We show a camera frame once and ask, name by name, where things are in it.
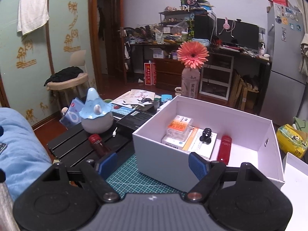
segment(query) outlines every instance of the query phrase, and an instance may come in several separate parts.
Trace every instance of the orange flower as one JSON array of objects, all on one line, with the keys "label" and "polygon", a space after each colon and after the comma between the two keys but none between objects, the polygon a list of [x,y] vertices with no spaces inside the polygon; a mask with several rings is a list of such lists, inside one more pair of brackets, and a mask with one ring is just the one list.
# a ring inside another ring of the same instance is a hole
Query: orange flower
[{"label": "orange flower", "polygon": [[208,50],[197,41],[189,41],[181,44],[177,50],[179,60],[186,68],[202,68],[203,64],[208,61]]}]

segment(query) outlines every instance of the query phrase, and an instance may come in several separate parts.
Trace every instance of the wooden chair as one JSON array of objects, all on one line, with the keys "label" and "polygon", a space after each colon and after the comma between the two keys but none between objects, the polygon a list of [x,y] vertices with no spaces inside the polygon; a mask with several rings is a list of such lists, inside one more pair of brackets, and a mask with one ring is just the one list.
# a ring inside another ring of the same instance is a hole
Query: wooden chair
[{"label": "wooden chair", "polygon": [[70,62],[69,62],[70,66],[78,66],[78,67],[84,66],[85,73],[80,73],[76,78],[65,81],[65,82],[49,82],[49,83],[47,83],[47,91],[49,91],[49,90],[53,91],[54,96],[57,98],[58,107],[59,107],[60,111],[62,110],[62,107],[61,107],[61,104],[60,104],[59,92],[64,92],[65,99],[66,99],[66,102],[67,102],[67,106],[69,106],[70,100],[68,98],[67,89],[76,88],[78,98],[81,99],[80,91],[78,89],[78,85],[81,85],[81,84],[87,82],[88,87],[90,87],[89,76],[88,76],[87,68],[86,68],[86,64],[85,64],[85,55],[86,55],[85,50],[76,51],[76,52],[72,53],[72,55],[70,56]]}]

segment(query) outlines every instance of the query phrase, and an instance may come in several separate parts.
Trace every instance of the blue bedsheet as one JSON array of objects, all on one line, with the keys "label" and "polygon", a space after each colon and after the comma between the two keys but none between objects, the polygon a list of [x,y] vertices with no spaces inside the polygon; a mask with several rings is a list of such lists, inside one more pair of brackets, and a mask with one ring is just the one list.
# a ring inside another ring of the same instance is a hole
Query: blue bedsheet
[{"label": "blue bedsheet", "polygon": [[13,200],[50,166],[51,160],[35,136],[30,124],[17,111],[0,108],[0,126],[4,133],[0,142],[8,147],[0,155],[0,168]]}]

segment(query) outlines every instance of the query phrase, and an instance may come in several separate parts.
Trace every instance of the refrigerator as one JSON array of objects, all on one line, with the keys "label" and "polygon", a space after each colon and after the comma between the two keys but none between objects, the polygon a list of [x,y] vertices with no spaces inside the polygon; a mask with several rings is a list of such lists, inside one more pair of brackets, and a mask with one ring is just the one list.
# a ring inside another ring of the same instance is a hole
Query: refrigerator
[{"label": "refrigerator", "polygon": [[260,116],[278,125],[292,124],[307,79],[298,69],[300,44],[305,34],[303,17],[300,12],[277,3],[267,17],[267,53],[272,68]]}]

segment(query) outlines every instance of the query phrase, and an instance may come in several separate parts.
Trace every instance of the green cutting mat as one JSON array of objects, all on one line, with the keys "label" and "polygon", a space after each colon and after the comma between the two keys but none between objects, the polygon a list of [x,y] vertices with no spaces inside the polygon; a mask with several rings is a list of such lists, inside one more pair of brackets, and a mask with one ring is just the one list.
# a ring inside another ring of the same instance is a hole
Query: green cutting mat
[{"label": "green cutting mat", "polygon": [[126,193],[183,193],[138,172],[135,155],[129,158],[106,181],[116,190],[121,198]]}]

